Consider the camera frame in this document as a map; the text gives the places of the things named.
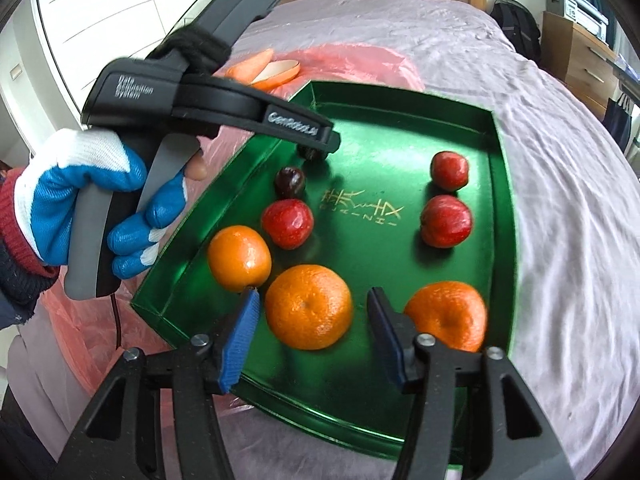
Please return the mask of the red sleeved left forearm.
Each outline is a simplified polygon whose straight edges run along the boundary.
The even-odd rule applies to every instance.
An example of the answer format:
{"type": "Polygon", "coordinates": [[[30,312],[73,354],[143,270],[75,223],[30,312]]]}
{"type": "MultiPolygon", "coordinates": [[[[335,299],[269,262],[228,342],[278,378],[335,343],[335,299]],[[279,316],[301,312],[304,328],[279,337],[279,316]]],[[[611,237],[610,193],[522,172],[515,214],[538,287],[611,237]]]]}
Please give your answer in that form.
{"type": "Polygon", "coordinates": [[[23,168],[1,180],[1,328],[23,324],[33,315],[40,295],[58,279],[58,266],[45,266],[27,243],[16,220],[14,191],[23,168]]]}

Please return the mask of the blue white gloved left hand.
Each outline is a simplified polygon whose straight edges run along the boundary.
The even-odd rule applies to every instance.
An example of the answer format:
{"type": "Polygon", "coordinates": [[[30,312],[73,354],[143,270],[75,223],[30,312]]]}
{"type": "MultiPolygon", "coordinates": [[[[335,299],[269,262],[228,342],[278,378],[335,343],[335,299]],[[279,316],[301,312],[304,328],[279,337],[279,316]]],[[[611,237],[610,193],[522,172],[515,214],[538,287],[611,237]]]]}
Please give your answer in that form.
{"type": "MultiPolygon", "coordinates": [[[[43,145],[17,178],[18,225],[45,266],[65,266],[78,192],[89,184],[134,192],[145,184],[142,159],[116,133],[62,129],[43,145]]],[[[119,223],[107,237],[115,254],[112,270],[128,280],[155,262],[158,243],[186,206],[186,172],[180,170],[150,199],[144,211],[119,223]]]]}

